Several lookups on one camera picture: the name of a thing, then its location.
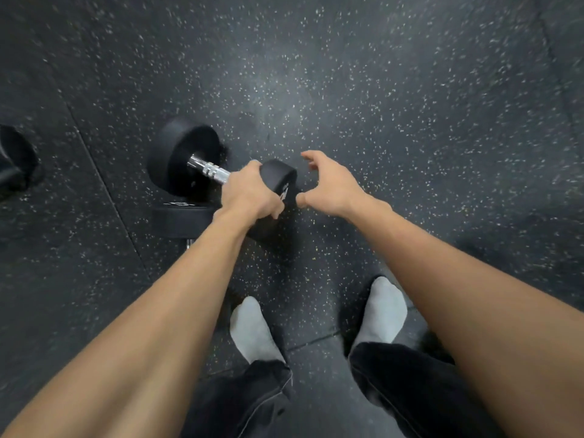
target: speckled rubber flooring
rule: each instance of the speckled rubber flooring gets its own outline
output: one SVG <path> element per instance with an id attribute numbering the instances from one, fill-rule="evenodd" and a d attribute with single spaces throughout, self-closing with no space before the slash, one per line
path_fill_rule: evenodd
<path id="1" fill-rule="evenodd" d="M 6 0 L 0 121 L 46 179 L 0 203 L 0 430 L 179 253 L 145 151 L 175 115 L 226 166 L 321 149 L 441 239 L 584 309 L 584 0 Z M 278 436 L 400 436 L 352 383 L 339 332 L 383 264 L 346 222 L 294 212 L 230 287 L 288 350 Z M 399 340 L 415 345 L 415 308 Z M 213 375 L 243 365 L 217 332 Z"/>

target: gray sock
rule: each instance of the gray sock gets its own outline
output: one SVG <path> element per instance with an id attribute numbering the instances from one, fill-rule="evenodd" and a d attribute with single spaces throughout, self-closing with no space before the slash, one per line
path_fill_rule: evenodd
<path id="1" fill-rule="evenodd" d="M 361 330 L 351 351 L 360 343 L 392 343 L 407 315 L 408 308 L 401 290 L 387 278 L 377 278 L 371 285 Z"/>
<path id="2" fill-rule="evenodd" d="M 247 297 L 235 308 L 231 315 L 230 332 L 235 346 L 249 364 L 257 360 L 286 362 L 274 343 L 255 298 Z"/>

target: left hand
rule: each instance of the left hand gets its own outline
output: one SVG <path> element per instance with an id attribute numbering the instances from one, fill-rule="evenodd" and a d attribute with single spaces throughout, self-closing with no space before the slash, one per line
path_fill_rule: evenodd
<path id="1" fill-rule="evenodd" d="M 231 173 L 223 185 L 222 208 L 215 212 L 215 218 L 231 210 L 243 212 L 250 218 L 251 224 L 268 215 L 278 218 L 284 210 L 284 203 L 264 184 L 259 175 L 261 165 L 259 161 L 252 160 L 243 169 Z"/>

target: chrome dumbbell handle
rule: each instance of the chrome dumbbell handle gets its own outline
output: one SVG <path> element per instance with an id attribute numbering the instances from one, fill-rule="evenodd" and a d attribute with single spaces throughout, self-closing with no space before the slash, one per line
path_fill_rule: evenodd
<path id="1" fill-rule="evenodd" d="M 213 163 L 209 163 L 208 161 L 201 160 L 194 155 L 190 156 L 187 164 L 190 167 L 197 169 L 207 178 L 210 178 L 219 184 L 227 183 L 227 180 L 231 174 L 228 170 L 220 168 L 219 166 L 214 165 Z"/>

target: black pants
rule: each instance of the black pants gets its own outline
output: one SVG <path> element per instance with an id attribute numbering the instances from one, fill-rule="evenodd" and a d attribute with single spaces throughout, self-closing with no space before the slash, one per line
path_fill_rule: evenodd
<path id="1" fill-rule="evenodd" d="M 408 438 L 504 437 L 456 367 L 402 345 L 362 343 L 349 356 L 353 377 Z M 266 436 L 290 402 L 292 372 L 255 361 L 236 378 L 214 381 L 191 406 L 181 437 Z"/>

